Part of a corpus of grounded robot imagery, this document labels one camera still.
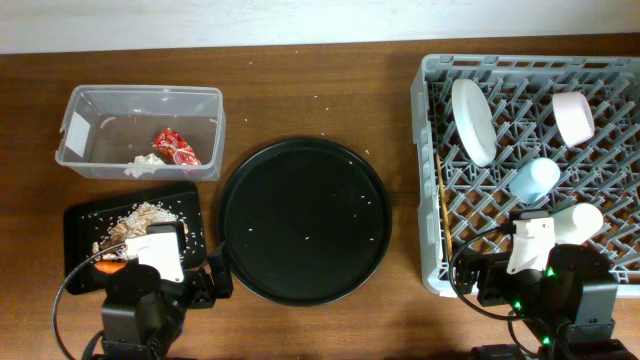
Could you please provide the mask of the wooden chopstick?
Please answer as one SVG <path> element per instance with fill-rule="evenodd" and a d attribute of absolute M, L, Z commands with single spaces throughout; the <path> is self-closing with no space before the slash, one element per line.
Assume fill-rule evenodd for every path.
<path fill-rule="evenodd" d="M 446 194 L 445 194 L 446 187 L 444 185 L 444 179 L 443 179 L 442 162 L 439 154 L 437 153 L 435 155 L 435 163 L 437 167 L 436 170 L 437 170 L 437 177 L 438 177 L 438 187 L 439 187 L 439 195 L 440 195 L 439 197 L 440 197 L 440 203 L 441 203 L 440 207 L 441 207 L 441 214 L 442 214 L 442 222 L 444 226 L 447 257 L 448 257 L 448 260 L 451 261 L 454 255 L 453 240 L 451 237 L 450 221 L 448 217 L 448 207 L 446 203 Z"/>

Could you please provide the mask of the orange carrot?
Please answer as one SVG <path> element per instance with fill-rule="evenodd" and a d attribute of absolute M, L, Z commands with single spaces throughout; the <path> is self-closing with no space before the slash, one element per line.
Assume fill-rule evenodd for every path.
<path fill-rule="evenodd" d="M 124 269 L 127 265 L 127 262 L 101 260 L 94 264 L 94 268 L 104 274 L 111 275 Z"/>

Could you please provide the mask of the pile of rice and shells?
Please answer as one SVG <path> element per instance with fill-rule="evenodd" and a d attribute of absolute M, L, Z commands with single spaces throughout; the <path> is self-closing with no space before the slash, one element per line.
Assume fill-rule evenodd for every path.
<path fill-rule="evenodd" d="M 183 202 L 179 200 L 175 206 L 165 205 L 162 202 L 156 204 L 144 202 L 131 205 L 124 215 L 109 218 L 97 213 L 89 215 L 89 218 L 100 220 L 107 225 L 105 230 L 94 227 L 98 231 L 99 239 L 92 242 L 91 253 L 95 254 L 126 239 L 146 235 L 147 228 L 151 225 L 178 221 L 183 224 L 185 234 L 185 244 L 180 246 L 181 261 L 186 263 L 188 255 L 196 255 L 198 251 L 206 248 L 206 241 L 202 226 L 189 225 L 186 211 L 179 210 L 178 205 L 183 205 Z"/>

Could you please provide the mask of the cream paper cup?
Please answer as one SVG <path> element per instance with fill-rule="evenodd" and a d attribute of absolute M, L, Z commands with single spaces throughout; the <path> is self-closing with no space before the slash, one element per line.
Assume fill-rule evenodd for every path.
<path fill-rule="evenodd" d="M 555 242 L 582 245 L 603 226 L 601 211 L 590 203 L 578 203 L 551 215 L 554 220 Z"/>

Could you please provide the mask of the blue plastic cup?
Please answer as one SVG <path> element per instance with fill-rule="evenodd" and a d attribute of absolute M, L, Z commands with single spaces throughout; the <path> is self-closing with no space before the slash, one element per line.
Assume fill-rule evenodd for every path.
<path fill-rule="evenodd" d="M 508 188 L 522 203 L 532 204 L 553 189 L 560 174 L 560 168 L 553 160 L 537 158 L 516 172 Z"/>

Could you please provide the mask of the round black tray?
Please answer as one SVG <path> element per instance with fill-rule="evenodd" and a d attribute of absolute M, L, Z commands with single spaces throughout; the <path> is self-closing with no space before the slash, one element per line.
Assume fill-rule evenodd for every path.
<path fill-rule="evenodd" d="M 392 206 L 374 168 L 351 149 L 292 138 L 249 155 L 229 177 L 216 238 L 236 278 L 295 307 L 337 301 L 377 270 Z"/>

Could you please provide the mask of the white tissue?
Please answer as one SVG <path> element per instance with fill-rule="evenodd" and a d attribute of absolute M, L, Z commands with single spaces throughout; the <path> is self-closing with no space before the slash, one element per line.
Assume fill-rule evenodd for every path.
<path fill-rule="evenodd" d="M 129 162 L 124 170 L 126 176 L 139 178 L 145 174 L 154 174 L 165 162 L 153 153 L 147 155 L 137 155 L 132 162 Z"/>

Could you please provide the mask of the red snack wrapper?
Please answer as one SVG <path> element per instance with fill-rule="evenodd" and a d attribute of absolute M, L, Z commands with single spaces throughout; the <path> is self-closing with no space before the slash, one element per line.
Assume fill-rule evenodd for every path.
<path fill-rule="evenodd" d="M 171 128 L 164 128 L 154 140 L 153 146 L 176 165 L 199 166 L 201 164 L 194 149 Z"/>

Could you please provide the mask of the grey plate with food scraps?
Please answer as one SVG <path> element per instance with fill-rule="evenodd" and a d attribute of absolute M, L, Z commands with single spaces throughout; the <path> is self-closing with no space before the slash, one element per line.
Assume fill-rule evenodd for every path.
<path fill-rule="evenodd" d="M 497 134 L 488 101 L 480 87 L 469 79 L 456 79 L 451 89 L 455 126 L 471 161 L 489 165 L 497 154 Z"/>

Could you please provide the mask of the pink bowl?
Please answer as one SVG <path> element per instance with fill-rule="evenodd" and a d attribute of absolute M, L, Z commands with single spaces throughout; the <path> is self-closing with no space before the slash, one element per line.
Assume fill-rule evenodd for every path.
<path fill-rule="evenodd" d="M 586 96 L 580 92 L 556 93 L 552 109 L 564 144 L 575 147 L 591 139 L 595 124 Z"/>

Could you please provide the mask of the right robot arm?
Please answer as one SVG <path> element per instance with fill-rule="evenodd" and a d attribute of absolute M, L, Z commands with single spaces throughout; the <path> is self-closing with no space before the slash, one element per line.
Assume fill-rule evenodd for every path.
<path fill-rule="evenodd" d="M 461 298 L 478 287 L 482 309 L 508 305 L 509 330 L 521 321 L 540 342 L 536 351 L 519 341 L 482 345 L 474 359 L 634 359 L 613 337 L 612 317 L 618 283 L 607 258 L 579 245 L 557 245 L 541 270 L 507 272 L 508 253 L 463 251 L 453 261 L 455 289 Z"/>

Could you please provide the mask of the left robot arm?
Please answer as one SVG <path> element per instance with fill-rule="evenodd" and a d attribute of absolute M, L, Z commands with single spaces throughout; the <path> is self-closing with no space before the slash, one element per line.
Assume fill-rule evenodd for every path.
<path fill-rule="evenodd" d="M 85 347 L 84 359 L 165 359 L 184 330 L 186 312 L 210 309 L 234 287 L 225 247 L 207 256 L 208 269 L 163 280 L 150 265 L 129 264 L 106 281 L 103 329 Z"/>

